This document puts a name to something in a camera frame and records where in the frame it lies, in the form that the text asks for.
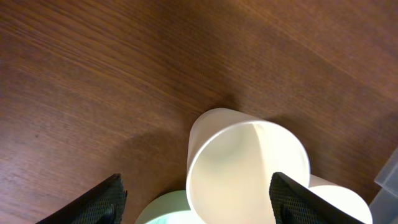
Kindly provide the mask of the mint green small bowl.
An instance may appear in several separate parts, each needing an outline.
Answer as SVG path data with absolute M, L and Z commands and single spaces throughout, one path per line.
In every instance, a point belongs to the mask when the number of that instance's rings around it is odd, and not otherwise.
M 135 224 L 204 224 L 188 204 L 186 190 L 177 190 L 153 200 Z

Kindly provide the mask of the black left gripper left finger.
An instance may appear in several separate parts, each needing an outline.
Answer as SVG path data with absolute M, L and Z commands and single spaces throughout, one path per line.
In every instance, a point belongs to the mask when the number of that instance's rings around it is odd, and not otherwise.
M 127 200 L 120 174 L 113 174 L 38 224 L 120 224 Z

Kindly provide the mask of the cream cup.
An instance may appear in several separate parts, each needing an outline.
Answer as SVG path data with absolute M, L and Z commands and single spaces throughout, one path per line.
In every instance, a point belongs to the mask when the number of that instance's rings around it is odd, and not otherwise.
M 288 129 L 226 108 L 194 122 L 186 191 L 204 223 L 274 223 L 269 187 L 275 172 L 309 185 L 307 152 Z

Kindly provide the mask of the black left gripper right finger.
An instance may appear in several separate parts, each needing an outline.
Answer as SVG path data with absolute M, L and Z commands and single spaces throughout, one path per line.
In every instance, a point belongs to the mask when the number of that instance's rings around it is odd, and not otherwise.
M 269 196 L 276 224 L 361 224 L 282 172 L 271 178 Z

